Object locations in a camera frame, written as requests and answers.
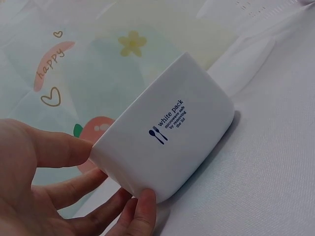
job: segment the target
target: white cloth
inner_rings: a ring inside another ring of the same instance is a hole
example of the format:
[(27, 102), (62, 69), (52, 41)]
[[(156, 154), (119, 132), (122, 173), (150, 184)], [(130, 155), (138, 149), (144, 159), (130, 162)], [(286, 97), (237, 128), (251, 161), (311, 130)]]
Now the white cloth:
[(163, 206), (160, 235), (314, 235), (315, 8), (304, 14), (233, 97), (234, 123)]

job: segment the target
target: yellow flower print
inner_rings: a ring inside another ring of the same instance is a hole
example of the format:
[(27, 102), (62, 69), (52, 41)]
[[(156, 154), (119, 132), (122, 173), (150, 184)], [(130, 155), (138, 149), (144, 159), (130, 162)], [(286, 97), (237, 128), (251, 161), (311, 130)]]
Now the yellow flower print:
[(120, 52), (123, 57), (129, 56), (133, 52), (138, 57), (142, 56), (140, 47), (143, 47), (147, 43), (145, 37), (139, 37), (137, 31), (130, 31), (128, 37), (120, 37), (118, 41), (124, 45), (124, 48)]

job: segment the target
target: red apple print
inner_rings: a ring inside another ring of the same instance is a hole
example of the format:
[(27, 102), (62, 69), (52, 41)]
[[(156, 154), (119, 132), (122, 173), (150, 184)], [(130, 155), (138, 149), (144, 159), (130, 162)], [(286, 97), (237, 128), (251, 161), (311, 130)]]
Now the red apple print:
[[(95, 117), (90, 120), (84, 128), (76, 124), (73, 129), (75, 137), (88, 140), (95, 144), (97, 140), (105, 133), (105, 131), (114, 123), (114, 120), (108, 117)], [(95, 165), (87, 160), (84, 164), (78, 166), (82, 173), (86, 173), (95, 168)]]

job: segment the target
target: hand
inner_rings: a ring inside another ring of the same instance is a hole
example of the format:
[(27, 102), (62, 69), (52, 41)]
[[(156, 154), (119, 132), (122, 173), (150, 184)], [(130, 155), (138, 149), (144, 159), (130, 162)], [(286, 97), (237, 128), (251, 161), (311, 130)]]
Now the hand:
[(150, 236), (156, 197), (139, 200), (120, 189), (83, 218), (63, 219), (58, 209), (96, 189), (107, 175), (92, 170), (59, 184), (32, 186), (36, 168), (84, 163), (92, 144), (67, 134), (44, 132), (14, 120), (0, 120), (0, 232), (6, 236), (98, 236), (122, 212), (107, 236)]

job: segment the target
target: fork and spoon icon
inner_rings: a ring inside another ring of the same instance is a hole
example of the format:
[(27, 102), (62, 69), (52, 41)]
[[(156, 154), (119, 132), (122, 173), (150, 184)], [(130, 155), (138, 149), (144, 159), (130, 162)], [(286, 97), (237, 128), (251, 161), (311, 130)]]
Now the fork and spoon icon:
[(157, 140), (159, 140), (159, 142), (161, 144), (165, 144), (161, 139), (158, 138), (158, 136), (156, 135), (156, 132), (159, 133), (166, 141), (168, 141), (167, 137), (165, 137), (163, 134), (161, 134), (161, 132), (159, 131), (158, 128), (156, 128), (155, 126), (153, 126), (153, 130), (149, 130), (149, 134), (153, 137), (155, 137)]

